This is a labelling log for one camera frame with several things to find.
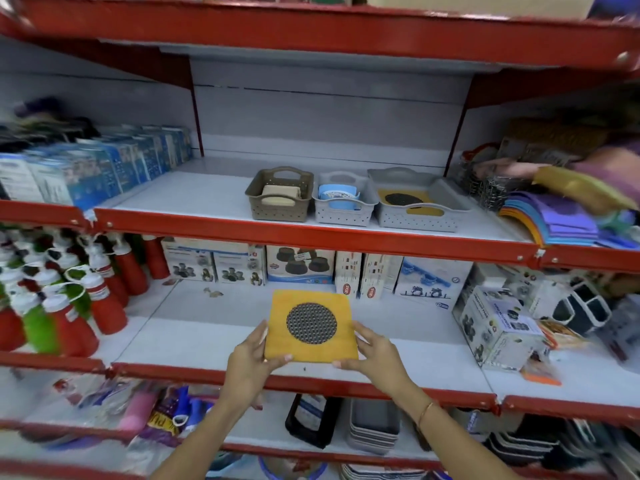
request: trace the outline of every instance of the hand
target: hand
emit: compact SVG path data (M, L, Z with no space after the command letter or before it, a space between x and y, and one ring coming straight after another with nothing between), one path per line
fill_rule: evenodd
M229 355L220 399L242 406L243 411L260 394L269 375L293 359L293 355L264 359L265 341L261 339L266 329L267 322L261 322Z
M378 335L360 322L354 321L353 327L366 339L365 342L356 336L358 350L366 360L339 360L333 366L363 373L375 387L397 402L399 396L413 383L404 369L396 346L388 338Z

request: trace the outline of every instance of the gray plastic basket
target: gray plastic basket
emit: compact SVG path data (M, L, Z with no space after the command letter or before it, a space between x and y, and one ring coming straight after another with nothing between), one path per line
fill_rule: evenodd
M471 212L471 202L459 195L441 177L419 173L408 168L394 167L385 170L369 170L376 193L380 189L418 190L429 193L433 203L389 205L380 201L376 215L381 227L417 229L440 232L457 232L462 220ZM428 207L442 211L441 216L425 216L407 213L410 209Z
M297 173L297 178L276 177L277 173ZM300 198L283 194L261 195L265 185L286 185L300 187ZM270 170L260 170L253 178L244 194L249 197L251 214L257 221L304 222L307 220L309 202L314 188L314 174L292 166L279 166ZM268 197L283 197L295 202L293 206L269 205L262 201Z
M358 189L360 200L352 198L320 200L318 188L320 188L320 185L326 184L352 185ZM332 171L331 173L320 174L314 183L313 198L316 201L316 221L362 227L369 225L373 209L380 202L378 193L369 177L363 177L348 171ZM331 203L337 201L354 202L356 209L333 209Z

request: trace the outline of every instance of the gold bracelet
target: gold bracelet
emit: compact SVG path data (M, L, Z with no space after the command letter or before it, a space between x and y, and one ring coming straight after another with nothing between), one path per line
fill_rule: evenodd
M427 411L429 411L430 407L432 407L435 404L435 402L430 402L429 404L427 404L427 407L424 409L424 411L422 412L422 414L420 415L420 419L418 420L418 429L420 429L420 425L422 423L422 420L424 418L424 415L427 414Z

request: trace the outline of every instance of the finger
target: finger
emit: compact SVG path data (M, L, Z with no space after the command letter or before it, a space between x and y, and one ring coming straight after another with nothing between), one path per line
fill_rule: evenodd
M264 357L264 347L267 344L266 340L263 340L260 345L258 345L253 351L253 358L256 360L262 360Z
M332 365L336 369L342 369L343 371L359 371L362 372L362 364L364 360L357 359L343 359L336 360L332 363Z
M265 362L265 365L267 366L267 370L269 371L269 373L272 373L276 369L281 368L283 365L288 364L292 360L293 360L293 355L288 354L288 355L283 355L281 357L269 359L267 362Z
M353 321L353 328L370 344L373 344L376 339L382 338L382 335L378 335L372 329L365 327L362 323L355 320Z
M364 357L366 358L369 358L369 355L371 355L373 352L373 347L359 337L356 337L356 342L358 343L358 350L362 352L362 355L364 355Z
M251 344L252 346L260 345L260 341L262 339L262 334L267 330L267 321L262 320L260 325L258 325L249 336L244 339L244 342L247 344Z

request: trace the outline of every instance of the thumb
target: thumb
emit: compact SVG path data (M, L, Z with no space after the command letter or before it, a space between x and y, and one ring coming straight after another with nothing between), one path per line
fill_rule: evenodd
M358 359L343 359L343 360L336 360L332 364L336 369L342 369L343 371L362 372L362 366L364 362L365 362L364 360L358 360Z
M276 358L273 358L273 359L269 359L266 362L267 370L269 371L269 373L272 373L276 369L281 368L283 365L288 364L292 360L293 360L293 355L291 355L291 354L283 355L281 357L276 357Z

